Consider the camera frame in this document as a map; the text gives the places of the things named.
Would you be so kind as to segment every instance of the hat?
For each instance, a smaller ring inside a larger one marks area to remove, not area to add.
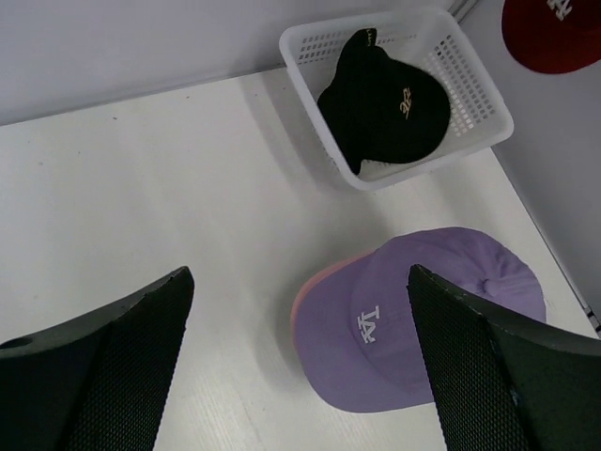
[[[601,59],[600,0],[507,0],[501,29],[523,66],[566,73]]]
[[[332,406],[382,412],[433,401],[408,299],[415,264],[545,320],[543,292],[532,271],[486,234],[453,227],[394,238],[319,273],[295,301],[295,348],[307,379]]]
[[[432,153],[451,118],[449,97],[430,74],[388,57],[377,31],[358,31],[340,54],[317,105],[354,174],[363,160],[411,163]]]

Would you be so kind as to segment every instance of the gray wall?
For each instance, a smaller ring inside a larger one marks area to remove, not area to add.
[[[0,124],[270,68],[290,25],[454,0],[4,0]]]
[[[579,295],[601,314],[601,62],[565,75],[529,71],[501,36],[502,0],[462,23],[516,123],[495,148]]]

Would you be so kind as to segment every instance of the black fabric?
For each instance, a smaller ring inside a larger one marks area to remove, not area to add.
[[[376,40],[375,29],[351,37],[317,101],[355,174],[363,160],[421,160],[439,146],[451,118],[444,87],[423,70],[389,58]]]
[[[0,346],[2,451],[151,451],[193,298],[183,268]]]
[[[528,319],[420,266],[408,293],[450,451],[599,449],[601,341]]]

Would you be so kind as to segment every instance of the table surface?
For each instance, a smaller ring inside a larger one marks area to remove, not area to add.
[[[375,193],[336,187],[284,70],[0,129],[0,342],[180,265],[196,291],[157,450],[439,450],[433,404],[351,414],[292,349],[302,283],[396,235],[482,230],[595,336],[490,149]]]

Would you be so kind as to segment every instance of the basket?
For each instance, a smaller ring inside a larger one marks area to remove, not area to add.
[[[452,115],[447,134],[429,156],[408,164],[363,162],[356,176],[316,100],[330,85],[347,40],[368,27],[378,30],[377,45],[390,57],[427,70],[446,87]],[[294,26],[280,38],[280,51],[331,164],[359,190],[377,190],[431,171],[493,146],[514,130],[499,90],[468,38],[444,9],[414,8]]]

